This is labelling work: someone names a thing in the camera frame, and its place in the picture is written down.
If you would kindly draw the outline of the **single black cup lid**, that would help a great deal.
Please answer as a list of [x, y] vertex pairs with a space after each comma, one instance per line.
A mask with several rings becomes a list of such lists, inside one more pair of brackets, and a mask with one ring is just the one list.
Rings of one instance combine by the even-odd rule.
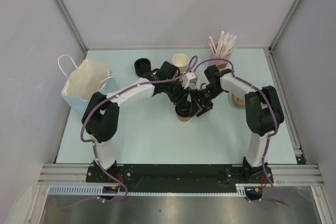
[[182, 118], [190, 117], [191, 106], [190, 105], [180, 105], [175, 107], [175, 113], [177, 116]]

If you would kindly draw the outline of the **light blue paper bag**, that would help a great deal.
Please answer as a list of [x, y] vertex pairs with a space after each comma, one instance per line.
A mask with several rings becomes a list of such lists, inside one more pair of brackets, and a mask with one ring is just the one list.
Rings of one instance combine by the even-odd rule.
[[80, 65], [76, 65], [72, 56], [66, 56], [72, 61], [75, 69], [70, 75], [66, 75], [67, 81], [61, 95], [81, 118], [94, 93], [107, 94], [119, 90], [115, 80], [117, 74], [104, 62], [86, 58]]

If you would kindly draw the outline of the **single brown paper cup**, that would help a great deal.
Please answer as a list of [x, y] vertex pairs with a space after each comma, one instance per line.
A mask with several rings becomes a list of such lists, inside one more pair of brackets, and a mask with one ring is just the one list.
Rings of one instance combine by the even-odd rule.
[[187, 122], [189, 121], [191, 118], [188, 116], [188, 117], [183, 117], [183, 116], [177, 116], [177, 118], [181, 121], [181, 122]]

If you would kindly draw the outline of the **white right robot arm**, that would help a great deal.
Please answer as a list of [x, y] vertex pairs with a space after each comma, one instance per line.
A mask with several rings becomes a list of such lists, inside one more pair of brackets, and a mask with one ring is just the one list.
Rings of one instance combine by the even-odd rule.
[[191, 91], [190, 116], [201, 116], [213, 108], [212, 100], [223, 92], [231, 93], [245, 104], [246, 123], [251, 139], [246, 156], [243, 158], [243, 179], [254, 183], [266, 172], [267, 152], [270, 139], [277, 134], [284, 122], [284, 114], [278, 94], [273, 86], [258, 88], [235, 75], [232, 70], [220, 71], [216, 65], [204, 71], [208, 84], [204, 89]]

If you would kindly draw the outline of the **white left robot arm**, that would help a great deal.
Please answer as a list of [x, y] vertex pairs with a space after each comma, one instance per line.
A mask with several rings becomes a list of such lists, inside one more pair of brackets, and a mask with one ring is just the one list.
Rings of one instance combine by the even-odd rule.
[[108, 151], [112, 138], [119, 126], [120, 113], [144, 99], [158, 93], [165, 93], [176, 103], [187, 92], [195, 74], [192, 66], [177, 76], [178, 67], [164, 62], [160, 69], [143, 73], [133, 84], [121, 90], [103, 94], [99, 91], [91, 96], [82, 117], [81, 141], [91, 143], [94, 153], [93, 162], [99, 167], [98, 176], [105, 182], [115, 178], [116, 157]]

